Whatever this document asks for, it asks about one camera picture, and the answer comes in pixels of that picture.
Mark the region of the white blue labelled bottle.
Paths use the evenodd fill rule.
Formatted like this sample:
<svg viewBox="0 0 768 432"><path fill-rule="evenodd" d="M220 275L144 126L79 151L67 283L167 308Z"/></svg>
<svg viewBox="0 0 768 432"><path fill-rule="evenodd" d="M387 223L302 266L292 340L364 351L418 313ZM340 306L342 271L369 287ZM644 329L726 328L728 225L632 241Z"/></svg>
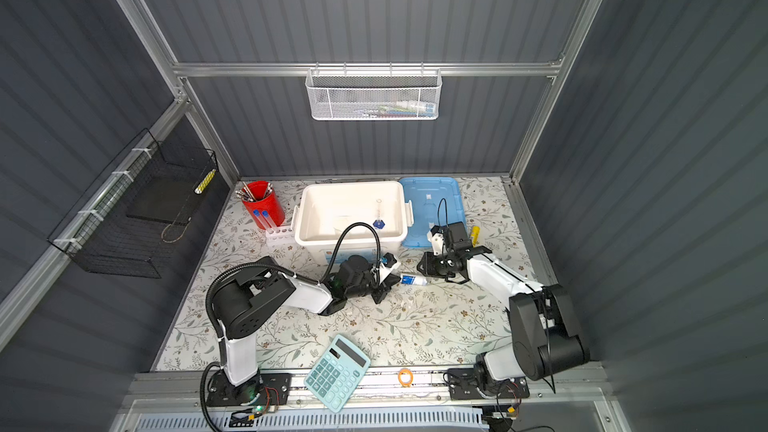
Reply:
<svg viewBox="0 0 768 432"><path fill-rule="evenodd" d="M403 275L400 283L403 285L426 286L429 284L429 281L423 276Z"/></svg>

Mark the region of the blue plastic bin lid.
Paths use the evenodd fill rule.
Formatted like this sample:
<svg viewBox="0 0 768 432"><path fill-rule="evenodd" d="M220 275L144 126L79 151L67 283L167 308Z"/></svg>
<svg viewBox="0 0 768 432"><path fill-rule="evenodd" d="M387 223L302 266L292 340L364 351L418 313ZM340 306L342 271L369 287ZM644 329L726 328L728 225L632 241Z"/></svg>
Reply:
<svg viewBox="0 0 768 432"><path fill-rule="evenodd" d="M411 202L414 224L402 245L405 248L430 248L427 238L435 225L466 222L459 183L450 177L406 177L399 180L405 200Z"/></svg>

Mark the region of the beige plastic storage bin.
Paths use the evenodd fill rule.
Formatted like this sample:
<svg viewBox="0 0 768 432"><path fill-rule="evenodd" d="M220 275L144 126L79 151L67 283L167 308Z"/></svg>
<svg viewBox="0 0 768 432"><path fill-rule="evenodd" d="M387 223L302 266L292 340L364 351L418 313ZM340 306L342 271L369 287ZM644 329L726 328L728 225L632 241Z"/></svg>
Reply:
<svg viewBox="0 0 768 432"><path fill-rule="evenodd" d="M383 230L373 227L376 200L383 201ZM342 232L362 222L344 236L337 258L357 254L373 259L376 247L381 253L396 254L414 224L411 202L397 181L312 184L307 186L294 208L292 228L296 243L306 249L320 265L326 265Z"/></svg>

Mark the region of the clear test tube blue cap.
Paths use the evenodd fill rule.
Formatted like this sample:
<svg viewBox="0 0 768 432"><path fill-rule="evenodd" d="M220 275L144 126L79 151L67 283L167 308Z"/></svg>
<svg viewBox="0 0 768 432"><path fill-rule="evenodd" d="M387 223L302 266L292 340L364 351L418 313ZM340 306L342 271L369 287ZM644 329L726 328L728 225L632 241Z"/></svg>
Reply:
<svg viewBox="0 0 768 432"><path fill-rule="evenodd" d="M257 225L258 225L258 226L259 226L259 227L260 227L262 230L266 230L266 226L263 224L263 222L262 222L262 220L261 220L261 214L260 214L260 212L259 212L258 210L255 210L255 209L254 209L254 210L253 210L253 216L254 216L254 220L256 221Z"/></svg>

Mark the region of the small blue-based flask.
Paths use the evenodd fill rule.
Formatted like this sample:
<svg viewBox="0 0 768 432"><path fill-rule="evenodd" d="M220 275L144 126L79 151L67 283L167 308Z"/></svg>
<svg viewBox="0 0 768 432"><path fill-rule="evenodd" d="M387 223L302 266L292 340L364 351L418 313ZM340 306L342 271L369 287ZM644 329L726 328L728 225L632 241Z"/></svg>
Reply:
<svg viewBox="0 0 768 432"><path fill-rule="evenodd" d="M383 230L385 227L385 221L382 215L383 201L381 199L376 200L376 216L373 221L373 227L377 230Z"/></svg>

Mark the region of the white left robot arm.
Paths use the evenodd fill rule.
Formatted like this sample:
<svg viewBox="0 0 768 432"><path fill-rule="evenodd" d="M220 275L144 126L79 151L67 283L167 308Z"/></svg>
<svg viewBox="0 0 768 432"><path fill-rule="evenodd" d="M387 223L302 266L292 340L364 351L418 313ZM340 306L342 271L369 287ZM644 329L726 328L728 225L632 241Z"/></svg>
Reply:
<svg viewBox="0 0 768 432"><path fill-rule="evenodd" d="M356 227L373 233L374 258L351 255L334 270L344 239ZM256 332L283 306L330 316L341 311L352 298L370 297L379 304L400 281L399 266L393 253L382 251L375 229L356 222L342 232L319 280L280 266L270 256L221 273L205 297L205 310L214 328L220 360L204 369L199 392L203 411L210 407L242 406L259 407L266 412L285 404L289 379L279 374L274 382L270 376L261 375L256 358Z"/></svg>

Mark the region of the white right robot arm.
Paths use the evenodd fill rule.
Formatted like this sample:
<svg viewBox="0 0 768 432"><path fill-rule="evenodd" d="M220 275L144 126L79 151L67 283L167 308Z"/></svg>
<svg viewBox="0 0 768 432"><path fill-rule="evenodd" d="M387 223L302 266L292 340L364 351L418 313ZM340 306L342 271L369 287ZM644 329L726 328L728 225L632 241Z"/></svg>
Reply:
<svg viewBox="0 0 768 432"><path fill-rule="evenodd" d="M527 279L492 251L473 245L463 223L435 225L432 250L417 270L448 283L472 283L495 297L507 313L511 343L476 356L468 386L486 397L517 397L521 380L543 381L556 392L554 376L590 361L590 349L567 290Z"/></svg>

